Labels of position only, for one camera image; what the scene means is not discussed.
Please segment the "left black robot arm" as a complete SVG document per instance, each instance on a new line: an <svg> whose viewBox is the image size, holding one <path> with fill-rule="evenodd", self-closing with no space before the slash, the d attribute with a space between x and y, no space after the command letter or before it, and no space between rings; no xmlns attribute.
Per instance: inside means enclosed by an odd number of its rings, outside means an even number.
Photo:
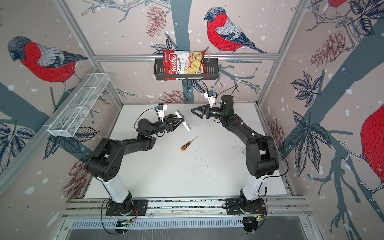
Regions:
<svg viewBox="0 0 384 240"><path fill-rule="evenodd" d="M91 159L86 163L86 170L99 180L110 195L111 203L124 213L133 208L132 194L124 186L119 174L123 157L136 152L149 151L156 143L153 135L172 132L185 121L177 115L167 115L155 123L147 119L138 122L134 139L112 140L103 138L95 148Z"/></svg>

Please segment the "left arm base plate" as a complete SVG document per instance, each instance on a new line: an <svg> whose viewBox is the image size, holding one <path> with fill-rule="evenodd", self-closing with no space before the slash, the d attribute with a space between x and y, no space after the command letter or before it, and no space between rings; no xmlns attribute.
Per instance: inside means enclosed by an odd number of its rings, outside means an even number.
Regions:
<svg viewBox="0 0 384 240"><path fill-rule="evenodd" d="M148 200L127 200L122 204L108 200L106 206L106 216L120 217L120 216L145 216Z"/></svg>

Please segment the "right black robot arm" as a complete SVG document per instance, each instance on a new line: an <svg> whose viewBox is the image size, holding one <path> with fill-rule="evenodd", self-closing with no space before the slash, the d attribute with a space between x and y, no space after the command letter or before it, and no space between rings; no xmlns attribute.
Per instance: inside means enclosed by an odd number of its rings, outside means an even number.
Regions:
<svg viewBox="0 0 384 240"><path fill-rule="evenodd" d="M239 203L244 212L254 211L262 203L259 192L263 183L266 179L273 178L273 174L280 167L274 139L271 136L263 136L247 126L235 113L233 96L230 95L221 97L219 107L203 105L191 109L191 112L201 119L218 119L225 129L245 144L246 166L250 177L240 191Z"/></svg>

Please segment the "orange black screwdriver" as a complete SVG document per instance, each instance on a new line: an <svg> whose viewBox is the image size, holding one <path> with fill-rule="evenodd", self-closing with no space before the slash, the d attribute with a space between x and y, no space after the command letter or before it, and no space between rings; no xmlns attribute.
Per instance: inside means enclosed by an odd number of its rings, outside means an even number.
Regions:
<svg viewBox="0 0 384 240"><path fill-rule="evenodd" d="M197 138L198 136L196 136L194 139L192 139L191 141L188 141L186 144L184 144L182 147L181 147L181 151L185 151L189 145Z"/></svg>

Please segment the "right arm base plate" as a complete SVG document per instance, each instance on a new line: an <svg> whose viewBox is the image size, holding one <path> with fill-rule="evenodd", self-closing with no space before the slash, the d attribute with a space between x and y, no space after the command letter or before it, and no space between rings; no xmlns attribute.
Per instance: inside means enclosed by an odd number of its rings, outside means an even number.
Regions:
<svg viewBox="0 0 384 240"><path fill-rule="evenodd" d="M228 215L266 215L267 206L262 198L248 201L243 196L237 199L225 199L222 205Z"/></svg>

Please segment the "white remote control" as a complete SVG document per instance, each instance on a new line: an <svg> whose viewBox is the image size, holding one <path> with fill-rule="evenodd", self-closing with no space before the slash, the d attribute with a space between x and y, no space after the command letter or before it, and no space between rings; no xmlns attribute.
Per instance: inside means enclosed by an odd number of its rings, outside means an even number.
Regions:
<svg viewBox="0 0 384 240"><path fill-rule="evenodd" d="M181 112L178 109L175 111L175 114L177 115L178 118L183 119L183 122L182 122L183 126L187 129L188 132L190 132L191 131L191 127L188 124L188 122L186 121L184 115L181 114Z"/></svg>

